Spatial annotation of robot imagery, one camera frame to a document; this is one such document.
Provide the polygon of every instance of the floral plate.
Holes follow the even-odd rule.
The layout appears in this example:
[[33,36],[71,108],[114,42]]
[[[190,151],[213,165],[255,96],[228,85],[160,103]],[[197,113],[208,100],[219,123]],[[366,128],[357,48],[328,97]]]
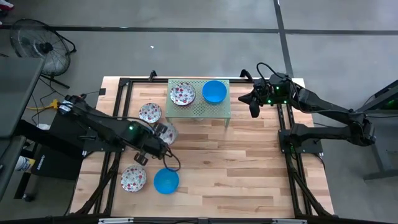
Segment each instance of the floral plate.
[[188,105],[195,99],[195,89],[189,83],[179,83],[170,90],[170,99],[176,105]]
[[161,133],[159,137],[163,140],[163,142],[166,142],[169,146],[171,146],[178,136],[178,131],[171,123],[164,123],[164,125],[167,127],[167,130],[165,133]]
[[141,166],[128,167],[122,173],[122,188],[127,192],[139,191],[147,181],[147,174]]
[[139,117],[144,121],[152,124],[160,119],[162,116],[162,109],[156,103],[147,103],[139,110]]

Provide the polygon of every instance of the gray floor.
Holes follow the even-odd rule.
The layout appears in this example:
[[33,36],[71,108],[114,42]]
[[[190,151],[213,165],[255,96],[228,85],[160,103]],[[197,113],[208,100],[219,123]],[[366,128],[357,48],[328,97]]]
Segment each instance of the gray floor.
[[[398,2],[389,0],[280,0],[287,29],[396,30]],[[62,1],[14,0],[16,9],[3,20],[22,17],[53,25],[134,27],[277,28],[272,0],[141,0]],[[59,80],[72,87],[62,93],[96,91],[108,75],[238,76],[242,68],[257,76],[259,61],[285,71],[277,34],[205,34],[153,32],[62,32],[76,43],[78,52]],[[396,35],[287,35],[295,77],[321,98],[345,107],[360,107],[366,99],[397,79]],[[14,56],[8,31],[0,31],[0,53]],[[50,90],[39,83],[35,97]],[[96,96],[88,102],[93,106]],[[32,111],[24,115],[30,120]],[[53,111],[40,116],[51,123]],[[314,121],[339,125],[314,115]],[[390,126],[396,119],[376,121]],[[398,178],[364,182],[363,175],[377,171],[369,147],[344,141],[322,141],[326,174],[335,213],[345,218],[398,223]],[[35,202],[15,202],[15,174],[0,219],[62,215],[73,182],[41,179]]]

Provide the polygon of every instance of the wooden tabletop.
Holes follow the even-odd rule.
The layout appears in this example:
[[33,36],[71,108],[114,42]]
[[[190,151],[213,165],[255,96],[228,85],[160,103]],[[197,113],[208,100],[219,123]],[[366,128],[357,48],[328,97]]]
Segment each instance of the wooden tabletop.
[[[97,110],[112,115],[120,77],[104,77]],[[300,85],[303,80],[294,79]],[[249,106],[238,97],[249,93],[252,84],[231,84],[232,117],[227,129],[222,119],[173,119],[179,131],[171,145],[181,160],[178,172],[180,185],[172,195],[159,194],[153,185],[156,172],[164,167],[162,161],[150,159],[145,166],[147,182],[143,189],[130,193],[122,189],[123,171],[136,164],[136,151],[122,154],[114,193],[112,216],[116,217],[230,217],[230,218],[288,218],[293,217],[292,199],[284,155],[277,138],[279,120],[276,106],[261,108],[258,118],[251,118]],[[121,115],[126,91],[123,92]],[[135,83],[129,116],[138,116],[140,107],[157,103],[165,111],[166,83]],[[312,116],[294,110],[296,123],[313,126]],[[164,113],[160,122],[166,122]],[[98,186],[104,153],[95,152],[81,166],[71,212],[77,211]],[[318,201],[333,213],[328,184],[322,163],[317,157],[303,154],[307,184]],[[170,166],[176,166],[168,159]],[[302,193],[297,191],[300,208],[304,211]],[[108,187],[104,191],[104,208]]]

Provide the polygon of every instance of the blue bowl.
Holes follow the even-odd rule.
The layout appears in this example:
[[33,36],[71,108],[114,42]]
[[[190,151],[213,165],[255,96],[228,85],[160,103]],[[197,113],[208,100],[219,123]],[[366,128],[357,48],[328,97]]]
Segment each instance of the blue bowl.
[[154,179],[155,189],[161,194],[171,194],[178,187],[180,179],[177,172],[166,168],[159,170]]
[[216,105],[225,99],[226,87],[224,83],[217,80],[212,80],[205,83],[201,89],[201,93],[207,103]]

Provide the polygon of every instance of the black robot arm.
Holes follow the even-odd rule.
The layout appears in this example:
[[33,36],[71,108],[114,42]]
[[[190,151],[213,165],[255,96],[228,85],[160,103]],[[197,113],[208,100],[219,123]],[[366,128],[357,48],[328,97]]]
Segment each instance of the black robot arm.
[[104,151],[113,151],[129,146],[137,151],[136,160],[145,165],[148,159],[145,154],[163,159],[168,145],[159,137],[167,127],[158,124],[152,129],[146,123],[140,121],[128,121],[116,119],[90,107],[81,96],[66,96],[60,105],[58,112],[73,122],[84,124],[96,132],[96,136],[85,136],[84,141],[100,141]]
[[281,73],[271,75],[268,80],[255,80],[252,92],[238,100],[249,105],[253,118],[259,116],[260,106],[288,103],[303,113],[319,113],[347,124],[343,128],[309,128],[304,124],[294,124],[286,136],[286,141],[293,146],[301,146],[307,139],[344,139],[359,146],[374,144],[376,140],[373,125],[364,113],[321,100],[317,94]]

